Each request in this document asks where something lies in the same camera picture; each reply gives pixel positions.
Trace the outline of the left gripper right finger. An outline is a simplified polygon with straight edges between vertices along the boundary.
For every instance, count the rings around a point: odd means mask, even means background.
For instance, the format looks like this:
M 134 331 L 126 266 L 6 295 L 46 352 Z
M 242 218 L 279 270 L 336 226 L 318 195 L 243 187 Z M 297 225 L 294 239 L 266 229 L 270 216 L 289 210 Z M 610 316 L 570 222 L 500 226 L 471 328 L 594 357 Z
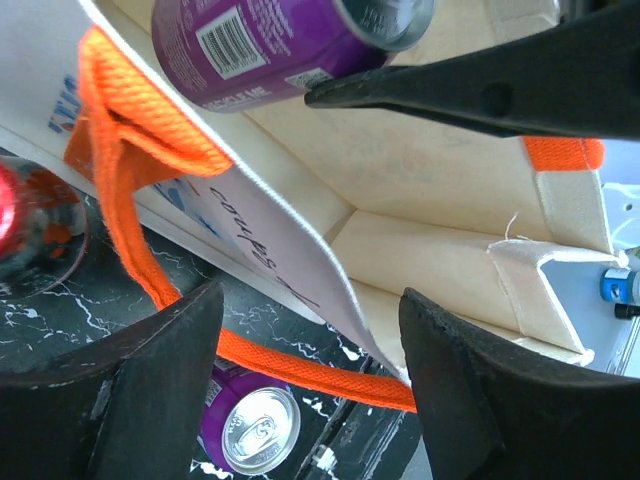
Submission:
M 413 289 L 399 304 L 436 479 L 635 479 L 639 383 L 507 341 Z

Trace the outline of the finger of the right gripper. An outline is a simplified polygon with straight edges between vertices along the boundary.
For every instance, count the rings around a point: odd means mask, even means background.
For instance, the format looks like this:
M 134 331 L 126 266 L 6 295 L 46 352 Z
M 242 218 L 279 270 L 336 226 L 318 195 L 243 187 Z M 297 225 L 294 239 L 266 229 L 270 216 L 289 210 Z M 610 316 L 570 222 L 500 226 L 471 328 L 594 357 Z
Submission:
M 385 109 L 507 138 L 639 137 L 639 4 L 442 60 L 324 82 L 310 108 Z

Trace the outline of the beige canvas bag orange handles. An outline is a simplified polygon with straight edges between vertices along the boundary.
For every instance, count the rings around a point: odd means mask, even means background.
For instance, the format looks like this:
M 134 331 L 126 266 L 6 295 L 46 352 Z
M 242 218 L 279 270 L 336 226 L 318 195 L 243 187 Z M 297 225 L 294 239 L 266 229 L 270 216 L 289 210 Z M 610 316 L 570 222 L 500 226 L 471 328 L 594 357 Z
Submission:
M 151 228 L 391 372 L 376 379 L 224 331 L 249 369 L 411 411 L 400 296 L 413 288 L 515 344 L 587 366 L 612 245 L 596 139 L 498 139 L 381 111 L 253 113 L 191 104 L 163 73 L 149 1 L 5 1 L 1 144 L 97 198 L 125 269 L 166 307 L 179 293 Z

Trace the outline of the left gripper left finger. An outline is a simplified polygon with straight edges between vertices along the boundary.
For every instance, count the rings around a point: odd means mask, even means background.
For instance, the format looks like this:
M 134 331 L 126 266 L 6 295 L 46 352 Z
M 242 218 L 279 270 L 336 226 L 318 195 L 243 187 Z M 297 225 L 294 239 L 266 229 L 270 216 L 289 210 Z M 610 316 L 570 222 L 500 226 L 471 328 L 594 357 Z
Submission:
M 2 478 L 187 478 L 223 302 L 210 281 L 99 341 L 2 373 Z

